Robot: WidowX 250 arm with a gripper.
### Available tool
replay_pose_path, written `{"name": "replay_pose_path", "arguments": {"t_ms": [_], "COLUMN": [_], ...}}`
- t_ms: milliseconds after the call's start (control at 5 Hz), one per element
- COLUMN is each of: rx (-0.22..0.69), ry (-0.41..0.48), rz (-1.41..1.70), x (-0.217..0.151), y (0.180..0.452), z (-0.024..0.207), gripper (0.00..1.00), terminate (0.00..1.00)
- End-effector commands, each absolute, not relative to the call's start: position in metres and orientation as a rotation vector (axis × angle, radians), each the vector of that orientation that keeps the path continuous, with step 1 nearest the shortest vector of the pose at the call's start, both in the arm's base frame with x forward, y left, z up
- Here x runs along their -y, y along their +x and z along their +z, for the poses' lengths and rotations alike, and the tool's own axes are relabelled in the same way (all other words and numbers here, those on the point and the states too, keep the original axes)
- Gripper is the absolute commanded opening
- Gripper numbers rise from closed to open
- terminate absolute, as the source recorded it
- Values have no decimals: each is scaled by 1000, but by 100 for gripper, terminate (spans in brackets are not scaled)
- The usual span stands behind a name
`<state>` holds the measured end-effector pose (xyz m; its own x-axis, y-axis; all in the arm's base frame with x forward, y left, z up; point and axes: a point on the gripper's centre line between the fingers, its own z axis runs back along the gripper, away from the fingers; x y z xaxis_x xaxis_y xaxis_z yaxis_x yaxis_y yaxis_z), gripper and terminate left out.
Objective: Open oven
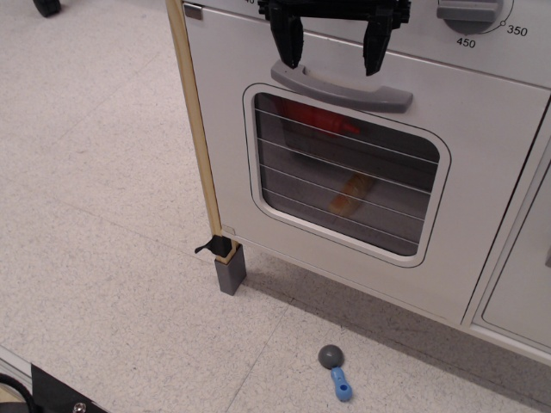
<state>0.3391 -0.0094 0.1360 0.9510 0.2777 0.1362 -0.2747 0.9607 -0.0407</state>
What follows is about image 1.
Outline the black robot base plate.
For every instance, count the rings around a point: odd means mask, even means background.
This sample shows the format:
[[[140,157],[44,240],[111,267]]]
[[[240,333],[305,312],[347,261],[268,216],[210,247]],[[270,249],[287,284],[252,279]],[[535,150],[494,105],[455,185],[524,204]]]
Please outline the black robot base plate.
[[[107,413],[100,404],[36,365],[31,365],[32,395],[39,412]]]

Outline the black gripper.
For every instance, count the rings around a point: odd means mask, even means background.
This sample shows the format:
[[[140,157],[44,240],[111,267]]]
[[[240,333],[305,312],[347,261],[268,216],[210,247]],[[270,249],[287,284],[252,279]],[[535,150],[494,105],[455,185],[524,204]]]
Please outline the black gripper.
[[[268,20],[277,10],[283,16],[270,19],[270,29],[280,60],[294,69],[298,66],[304,45],[301,17],[366,21],[363,59],[367,76],[382,66],[393,31],[393,22],[408,22],[410,1],[258,1],[259,13]]]

